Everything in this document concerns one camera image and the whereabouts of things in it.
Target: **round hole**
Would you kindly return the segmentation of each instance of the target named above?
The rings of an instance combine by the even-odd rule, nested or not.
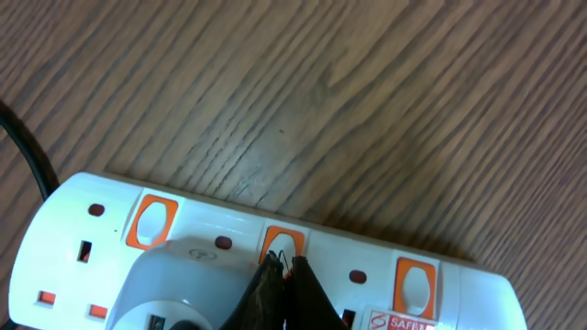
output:
[[[232,239],[226,236],[218,236],[214,241],[214,244],[217,248],[220,249],[229,249],[232,248]]]
[[[100,204],[92,204],[88,208],[88,213],[93,216],[100,216],[104,214],[104,207]]]
[[[360,270],[353,270],[349,273],[349,279],[353,283],[362,284],[367,281],[367,274]]]

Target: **brown wood surface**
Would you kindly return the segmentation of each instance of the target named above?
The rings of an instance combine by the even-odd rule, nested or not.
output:
[[[0,97],[62,181],[123,174],[472,260],[530,328],[585,329],[586,4],[2,0]],[[0,155],[4,318],[41,201],[4,131]]]

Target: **black cable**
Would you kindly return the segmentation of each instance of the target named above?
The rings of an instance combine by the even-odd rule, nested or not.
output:
[[[20,153],[27,160],[30,170],[39,185],[40,194],[43,201],[59,187],[57,174],[49,162],[49,158],[40,147],[38,141],[30,133],[25,124],[15,115],[12,110],[2,101],[0,101],[0,126],[12,138],[17,145]],[[0,327],[0,330],[15,330],[18,324],[15,324],[8,316],[6,321]]]

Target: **wooden table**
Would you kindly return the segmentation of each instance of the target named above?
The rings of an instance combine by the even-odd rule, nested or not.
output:
[[[0,1],[0,97],[112,172],[474,261],[587,327],[587,5]],[[0,133],[0,311],[41,201]]]

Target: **black wire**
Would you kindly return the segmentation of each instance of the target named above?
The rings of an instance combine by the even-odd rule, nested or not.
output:
[[[15,115],[6,104],[0,101],[0,126],[4,128],[6,133],[12,138],[17,145],[20,153],[33,172],[33,176],[39,185],[40,194],[43,201],[46,201],[49,196],[59,187],[57,174],[49,162],[49,158],[43,152],[38,141],[30,133],[25,124]],[[18,327],[8,316],[6,321],[0,327],[0,330],[14,330]]]

